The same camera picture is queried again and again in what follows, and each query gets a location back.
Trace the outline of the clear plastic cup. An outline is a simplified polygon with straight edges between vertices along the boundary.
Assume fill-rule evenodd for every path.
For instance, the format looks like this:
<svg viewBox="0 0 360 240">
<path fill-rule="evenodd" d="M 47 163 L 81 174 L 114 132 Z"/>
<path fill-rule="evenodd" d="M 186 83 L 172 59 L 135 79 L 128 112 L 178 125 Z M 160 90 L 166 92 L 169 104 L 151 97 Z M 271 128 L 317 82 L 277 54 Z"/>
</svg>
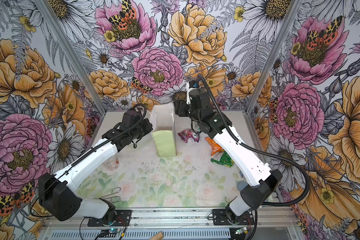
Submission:
<svg viewBox="0 0 360 240">
<path fill-rule="evenodd" d="M 108 171 L 114 171 L 119 167 L 119 159 L 116 156 L 112 156 L 108 158 L 104 163 L 103 166 Z"/>
</svg>

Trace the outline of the white green paper bag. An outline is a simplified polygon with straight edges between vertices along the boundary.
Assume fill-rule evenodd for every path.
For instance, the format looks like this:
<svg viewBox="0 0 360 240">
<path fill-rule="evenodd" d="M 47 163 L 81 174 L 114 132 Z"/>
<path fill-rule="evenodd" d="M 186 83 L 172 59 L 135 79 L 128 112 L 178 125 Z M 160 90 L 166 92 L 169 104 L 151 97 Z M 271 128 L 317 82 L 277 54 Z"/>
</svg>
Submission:
<svg viewBox="0 0 360 240">
<path fill-rule="evenodd" d="M 152 137 L 161 158 L 177 155 L 174 116 L 172 103 L 155 105 L 151 111 L 149 121 L 153 126 Z"/>
</svg>

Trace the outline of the wooden stick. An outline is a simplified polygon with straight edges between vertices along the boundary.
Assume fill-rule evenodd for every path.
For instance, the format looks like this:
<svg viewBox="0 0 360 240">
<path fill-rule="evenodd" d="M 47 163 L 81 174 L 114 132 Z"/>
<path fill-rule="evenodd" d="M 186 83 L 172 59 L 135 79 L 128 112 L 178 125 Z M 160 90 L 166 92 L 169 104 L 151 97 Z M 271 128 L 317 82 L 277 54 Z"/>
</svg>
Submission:
<svg viewBox="0 0 360 240">
<path fill-rule="evenodd" d="M 150 240 L 162 240 L 164 238 L 164 234 L 162 232 L 158 232 Z"/>
</svg>

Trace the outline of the green snack bag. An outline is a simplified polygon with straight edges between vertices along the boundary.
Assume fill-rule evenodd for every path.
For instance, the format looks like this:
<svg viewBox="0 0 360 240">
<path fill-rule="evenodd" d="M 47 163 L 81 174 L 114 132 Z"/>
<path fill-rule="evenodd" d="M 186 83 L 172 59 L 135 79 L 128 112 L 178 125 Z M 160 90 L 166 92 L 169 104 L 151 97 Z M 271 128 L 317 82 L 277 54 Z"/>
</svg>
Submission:
<svg viewBox="0 0 360 240">
<path fill-rule="evenodd" d="M 211 162 L 220 166 L 231 168 L 235 163 L 227 152 L 219 152 L 212 156 Z"/>
</svg>

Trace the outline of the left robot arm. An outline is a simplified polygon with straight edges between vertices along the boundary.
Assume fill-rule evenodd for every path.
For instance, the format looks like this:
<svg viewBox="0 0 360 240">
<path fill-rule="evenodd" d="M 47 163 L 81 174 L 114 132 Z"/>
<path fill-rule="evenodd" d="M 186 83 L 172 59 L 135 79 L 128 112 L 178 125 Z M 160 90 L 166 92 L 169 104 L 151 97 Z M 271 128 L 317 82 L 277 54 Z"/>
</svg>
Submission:
<svg viewBox="0 0 360 240">
<path fill-rule="evenodd" d="M 110 226 L 116 220 L 115 206 L 103 199 L 82 199 L 75 192 L 81 183 L 100 165 L 115 157 L 124 147 L 136 144 L 153 130 L 147 119 L 147 108 L 137 104 L 127 110 L 120 123 L 72 164 L 54 174 L 39 178 L 39 204 L 57 220 L 94 218 Z"/>
</svg>

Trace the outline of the orange corn chips bag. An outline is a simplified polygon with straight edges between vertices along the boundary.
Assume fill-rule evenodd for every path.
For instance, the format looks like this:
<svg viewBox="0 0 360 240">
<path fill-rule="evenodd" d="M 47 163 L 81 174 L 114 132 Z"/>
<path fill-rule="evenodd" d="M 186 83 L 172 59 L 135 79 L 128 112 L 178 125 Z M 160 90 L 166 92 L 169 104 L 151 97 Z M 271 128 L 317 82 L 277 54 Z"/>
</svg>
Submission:
<svg viewBox="0 0 360 240">
<path fill-rule="evenodd" d="M 208 142 L 208 144 L 211 146 L 211 156 L 220 153 L 220 152 L 224 152 L 225 150 L 219 145 L 217 144 L 213 139 L 211 139 L 210 137 L 206 137 L 205 140 Z"/>
</svg>

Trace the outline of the metal paper clip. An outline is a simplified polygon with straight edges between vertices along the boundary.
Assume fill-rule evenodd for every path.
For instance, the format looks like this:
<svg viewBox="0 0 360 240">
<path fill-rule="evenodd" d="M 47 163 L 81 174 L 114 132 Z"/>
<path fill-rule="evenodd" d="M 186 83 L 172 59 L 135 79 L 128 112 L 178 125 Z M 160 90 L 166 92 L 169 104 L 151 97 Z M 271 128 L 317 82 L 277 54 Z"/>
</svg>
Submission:
<svg viewBox="0 0 360 240">
<path fill-rule="evenodd" d="M 121 197 L 119 196 L 119 193 L 121 192 L 121 187 L 116 187 L 111 190 L 110 194 L 106 194 L 104 196 L 101 196 L 101 200 L 106 200 L 112 204 L 120 202 Z"/>
</svg>

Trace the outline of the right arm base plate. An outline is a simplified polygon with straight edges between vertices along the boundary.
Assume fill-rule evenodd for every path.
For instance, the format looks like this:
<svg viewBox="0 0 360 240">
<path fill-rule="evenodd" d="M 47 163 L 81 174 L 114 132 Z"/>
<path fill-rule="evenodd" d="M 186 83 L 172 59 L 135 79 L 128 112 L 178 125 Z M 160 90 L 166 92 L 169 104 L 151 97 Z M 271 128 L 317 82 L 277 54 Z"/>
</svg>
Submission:
<svg viewBox="0 0 360 240">
<path fill-rule="evenodd" d="M 244 212 L 242 215 L 236 216 L 227 209 L 212 209 L 208 219 L 213 221 L 214 226 L 253 226 L 255 223 L 251 213 Z"/>
</svg>

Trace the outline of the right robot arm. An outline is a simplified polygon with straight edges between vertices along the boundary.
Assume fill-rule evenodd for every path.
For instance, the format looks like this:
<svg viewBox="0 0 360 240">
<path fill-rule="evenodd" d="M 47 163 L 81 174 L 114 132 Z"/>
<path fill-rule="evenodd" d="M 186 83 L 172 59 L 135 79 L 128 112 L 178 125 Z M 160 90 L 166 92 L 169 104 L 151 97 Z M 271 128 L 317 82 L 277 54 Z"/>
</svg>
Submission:
<svg viewBox="0 0 360 240">
<path fill-rule="evenodd" d="M 234 223 L 245 212 L 264 204 L 279 185 L 282 174 L 249 150 L 229 118 L 219 107 L 212 106 L 210 97 L 205 89 L 191 89 L 186 99 L 174 101 L 175 113 L 197 123 L 201 132 L 220 145 L 243 173 L 247 184 L 226 206 L 226 216 Z"/>
</svg>

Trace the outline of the grey blue oval pad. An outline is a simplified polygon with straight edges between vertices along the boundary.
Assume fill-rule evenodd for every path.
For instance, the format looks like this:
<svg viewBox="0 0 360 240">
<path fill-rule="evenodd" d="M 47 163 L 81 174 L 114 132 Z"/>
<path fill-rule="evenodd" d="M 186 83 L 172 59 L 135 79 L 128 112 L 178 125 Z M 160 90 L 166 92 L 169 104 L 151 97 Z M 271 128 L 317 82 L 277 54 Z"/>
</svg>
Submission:
<svg viewBox="0 0 360 240">
<path fill-rule="evenodd" d="M 237 189 L 239 192 L 241 192 L 246 186 L 248 185 L 245 181 L 240 181 L 237 183 Z"/>
</svg>

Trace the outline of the purple pink candy bag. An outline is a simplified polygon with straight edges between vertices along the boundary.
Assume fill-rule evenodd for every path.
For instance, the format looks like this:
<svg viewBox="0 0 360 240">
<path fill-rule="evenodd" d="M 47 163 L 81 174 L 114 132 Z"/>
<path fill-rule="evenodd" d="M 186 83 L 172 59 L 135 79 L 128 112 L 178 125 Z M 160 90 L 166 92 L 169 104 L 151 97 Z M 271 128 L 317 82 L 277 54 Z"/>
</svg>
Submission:
<svg viewBox="0 0 360 240">
<path fill-rule="evenodd" d="M 192 129 L 185 129 L 178 133 L 178 136 L 184 143 L 198 143 L 200 140 L 200 134 L 194 132 Z"/>
</svg>

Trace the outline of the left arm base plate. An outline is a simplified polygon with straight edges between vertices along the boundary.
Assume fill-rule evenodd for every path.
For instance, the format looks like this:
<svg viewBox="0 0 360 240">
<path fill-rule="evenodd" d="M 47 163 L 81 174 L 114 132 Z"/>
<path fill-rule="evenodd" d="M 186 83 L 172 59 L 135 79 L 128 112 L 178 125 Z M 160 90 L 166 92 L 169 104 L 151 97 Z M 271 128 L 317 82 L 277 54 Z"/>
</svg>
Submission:
<svg viewBox="0 0 360 240">
<path fill-rule="evenodd" d="M 113 210 L 101 219 L 89 218 L 88 227 L 128 227 L 132 218 L 132 210 Z"/>
</svg>

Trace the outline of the aluminium front rail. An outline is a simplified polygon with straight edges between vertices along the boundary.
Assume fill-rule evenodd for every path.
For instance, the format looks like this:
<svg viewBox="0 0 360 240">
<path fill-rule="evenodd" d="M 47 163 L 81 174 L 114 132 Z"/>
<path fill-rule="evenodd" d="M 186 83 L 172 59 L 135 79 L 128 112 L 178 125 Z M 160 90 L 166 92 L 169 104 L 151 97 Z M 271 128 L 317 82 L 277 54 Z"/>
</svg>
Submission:
<svg viewBox="0 0 360 240">
<path fill-rule="evenodd" d="M 212 208 L 132 208 L 128 230 L 159 230 L 182 228 L 215 228 L 217 215 Z M 257 228 L 286 228 L 299 230 L 298 220 L 288 207 L 262 207 L 257 210 Z M 71 218 L 60 222 L 48 218 L 42 227 L 46 230 L 97 230 L 111 226 L 89 227 L 88 219 Z"/>
</svg>

